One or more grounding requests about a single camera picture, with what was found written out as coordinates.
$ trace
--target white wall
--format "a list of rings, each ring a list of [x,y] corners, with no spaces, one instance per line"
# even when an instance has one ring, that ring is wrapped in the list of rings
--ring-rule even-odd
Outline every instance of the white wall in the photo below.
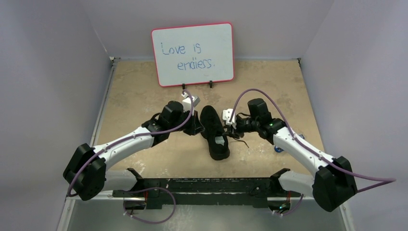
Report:
[[[303,58],[326,151],[355,172],[397,178],[351,199],[358,231],[408,226],[406,9],[404,0],[335,0]]]
[[[82,0],[110,56],[153,59],[157,27],[230,21],[238,58],[299,58],[333,0]]]
[[[2,0],[0,70],[0,230],[55,230],[110,60],[78,0]]]

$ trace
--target wooden platform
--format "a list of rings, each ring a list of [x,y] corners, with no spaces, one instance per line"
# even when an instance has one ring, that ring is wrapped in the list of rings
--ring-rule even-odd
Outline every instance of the wooden platform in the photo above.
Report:
[[[219,116],[223,109],[232,108],[237,97],[248,88],[265,91],[278,104],[292,128],[306,140],[323,150],[315,117],[307,95],[297,60],[293,61],[236,61],[235,79],[226,83],[187,86],[201,99],[196,110],[212,105]],[[97,144],[115,140],[136,129],[161,112],[170,101],[181,101],[181,87],[162,88],[157,81],[154,62],[121,61],[117,66]],[[249,113],[247,102],[264,98],[258,92],[242,97],[237,112]],[[268,102],[272,116],[279,117]],[[112,170],[128,167],[145,178],[168,177],[268,177],[282,168],[299,173],[308,171],[288,153],[276,153],[274,147],[257,133],[247,134],[243,142],[229,138],[230,157],[214,161],[201,135],[172,133],[169,139],[153,148],[143,150],[113,166]]]

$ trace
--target black shoe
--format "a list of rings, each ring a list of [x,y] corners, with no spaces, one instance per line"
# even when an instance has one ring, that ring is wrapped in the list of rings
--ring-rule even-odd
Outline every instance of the black shoe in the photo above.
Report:
[[[212,106],[205,106],[200,114],[200,122],[204,127],[201,135],[207,139],[210,156],[214,160],[223,160],[229,157],[227,136],[216,110]]]

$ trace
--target red whiteboard frame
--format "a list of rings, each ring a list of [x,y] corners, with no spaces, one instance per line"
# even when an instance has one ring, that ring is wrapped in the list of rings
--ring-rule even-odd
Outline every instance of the red whiteboard frame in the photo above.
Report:
[[[155,28],[150,32],[150,37],[152,39],[152,47],[153,47],[153,56],[154,56],[154,62],[156,63],[156,75],[157,75],[157,82],[162,88],[169,88],[169,87],[176,87],[176,86],[182,86],[183,84],[175,84],[175,85],[168,85],[168,86],[163,86],[160,84],[159,81],[159,71],[157,70],[157,62],[156,62],[156,52],[154,50],[154,44],[153,44],[153,31],[155,30],[162,30],[162,29],[173,29],[173,28],[183,28],[183,27],[194,27],[194,26],[211,26],[211,25],[219,25],[219,24],[230,24],[231,25],[231,38],[232,38],[232,79],[228,80],[216,80],[213,81],[213,83],[220,83],[220,82],[228,82],[228,81],[233,81],[235,78],[235,59],[234,59],[234,33],[233,33],[233,27],[230,22],[222,22],[222,23],[208,23],[208,24],[195,24],[195,25],[187,25],[187,26],[171,26],[171,27],[160,27],[160,28]],[[210,83],[208,82],[198,82],[198,83],[186,83],[185,86],[187,85],[196,85],[196,84],[205,84],[205,83]]]

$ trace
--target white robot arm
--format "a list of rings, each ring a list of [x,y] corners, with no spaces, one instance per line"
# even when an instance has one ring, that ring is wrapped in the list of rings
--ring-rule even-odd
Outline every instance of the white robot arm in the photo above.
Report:
[[[347,159],[334,158],[303,139],[301,139],[303,145],[299,144],[295,138],[300,136],[293,130],[289,131],[291,128],[288,128],[283,120],[272,118],[263,99],[250,100],[248,107],[250,115],[246,118],[233,114],[233,109],[223,111],[222,118],[228,129],[227,135],[239,139],[246,132],[257,132],[272,145],[284,149],[311,174],[299,174],[286,168],[279,171],[275,176],[278,177],[283,190],[314,197],[326,211],[333,211],[357,193],[353,176],[338,171],[323,161],[329,160],[334,165],[351,172],[351,165]]]
[[[92,148],[86,143],[80,145],[64,171],[64,178],[70,183],[68,195],[79,195],[86,201],[101,191],[128,191],[140,176],[129,170],[109,171],[114,164],[165,141],[172,131],[183,131],[188,135],[202,132],[204,128],[199,122],[197,111],[194,110],[200,98],[190,98],[185,92],[182,96],[182,103],[170,101],[161,113],[121,138]],[[77,194],[70,194],[72,189]]]

